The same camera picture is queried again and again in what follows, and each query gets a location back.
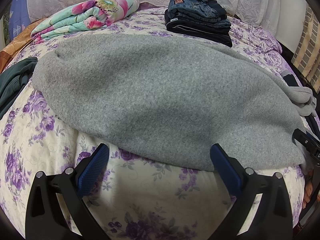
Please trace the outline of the grey knit pants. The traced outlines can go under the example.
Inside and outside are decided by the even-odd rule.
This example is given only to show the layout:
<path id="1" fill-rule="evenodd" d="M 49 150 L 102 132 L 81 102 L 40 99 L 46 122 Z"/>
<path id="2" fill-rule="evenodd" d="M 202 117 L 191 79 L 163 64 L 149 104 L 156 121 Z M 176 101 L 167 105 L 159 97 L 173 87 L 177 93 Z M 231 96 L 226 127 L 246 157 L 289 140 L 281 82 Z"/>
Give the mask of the grey knit pants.
<path id="1" fill-rule="evenodd" d="M 293 139 L 303 91 L 223 45 L 84 35 L 41 57 L 32 83 L 69 126 L 155 161 L 213 171 L 219 144 L 255 170 L 316 164 Z"/>

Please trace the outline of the brick pattern curtain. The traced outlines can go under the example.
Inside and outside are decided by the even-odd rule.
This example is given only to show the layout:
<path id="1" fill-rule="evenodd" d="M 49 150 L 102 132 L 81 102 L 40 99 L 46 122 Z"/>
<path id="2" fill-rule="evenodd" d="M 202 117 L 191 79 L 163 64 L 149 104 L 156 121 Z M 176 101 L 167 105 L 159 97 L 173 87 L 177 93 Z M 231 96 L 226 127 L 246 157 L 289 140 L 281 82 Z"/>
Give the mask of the brick pattern curtain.
<path id="1" fill-rule="evenodd" d="M 316 93 L 319 93 L 319 39 L 319 21 L 307 5 L 303 31 L 292 63 Z"/>

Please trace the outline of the dark green sweatpants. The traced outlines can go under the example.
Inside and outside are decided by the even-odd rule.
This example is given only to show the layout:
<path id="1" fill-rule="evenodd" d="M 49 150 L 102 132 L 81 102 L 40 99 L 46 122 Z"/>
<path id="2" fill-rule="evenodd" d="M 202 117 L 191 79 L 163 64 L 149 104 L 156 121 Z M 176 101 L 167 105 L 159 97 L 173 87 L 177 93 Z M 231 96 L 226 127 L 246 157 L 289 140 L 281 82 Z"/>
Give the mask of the dark green sweatpants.
<path id="1" fill-rule="evenodd" d="M 13 64 L 1 73 L 1 119 L 27 85 L 37 62 L 38 59 L 36 57 L 28 57 Z"/>

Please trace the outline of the folded dark blue jeans stack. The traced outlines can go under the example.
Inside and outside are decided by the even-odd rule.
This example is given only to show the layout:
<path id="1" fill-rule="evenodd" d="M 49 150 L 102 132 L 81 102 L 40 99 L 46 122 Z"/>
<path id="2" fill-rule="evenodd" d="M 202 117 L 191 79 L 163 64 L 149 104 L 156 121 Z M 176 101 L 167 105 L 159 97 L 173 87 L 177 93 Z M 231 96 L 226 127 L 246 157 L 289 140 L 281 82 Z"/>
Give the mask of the folded dark blue jeans stack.
<path id="1" fill-rule="evenodd" d="M 168 31 L 232 47 L 231 23 L 216 0 L 170 0 L 164 13 Z"/>

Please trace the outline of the blue patterned pillow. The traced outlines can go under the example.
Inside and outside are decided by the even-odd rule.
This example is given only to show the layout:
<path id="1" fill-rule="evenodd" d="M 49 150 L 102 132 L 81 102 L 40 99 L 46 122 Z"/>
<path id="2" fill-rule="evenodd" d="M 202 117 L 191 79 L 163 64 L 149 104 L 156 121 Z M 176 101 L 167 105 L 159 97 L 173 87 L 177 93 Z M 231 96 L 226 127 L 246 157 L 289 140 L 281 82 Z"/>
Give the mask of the blue patterned pillow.
<path id="1" fill-rule="evenodd" d="M 27 0 L 12 0 L 9 14 L 9 35 L 13 40 L 30 24 Z"/>

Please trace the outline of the folded teal pink floral blanket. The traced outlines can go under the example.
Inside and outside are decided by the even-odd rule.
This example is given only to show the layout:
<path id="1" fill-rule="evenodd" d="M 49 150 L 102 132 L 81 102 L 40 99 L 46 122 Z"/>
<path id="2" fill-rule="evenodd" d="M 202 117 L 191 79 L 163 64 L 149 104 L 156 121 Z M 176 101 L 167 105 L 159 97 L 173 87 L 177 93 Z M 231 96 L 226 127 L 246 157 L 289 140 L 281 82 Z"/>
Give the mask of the folded teal pink floral blanket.
<path id="1" fill-rule="evenodd" d="M 51 38 L 99 29 L 126 18 L 139 8 L 139 0 L 88 0 L 62 9 L 31 32 L 35 43 Z"/>

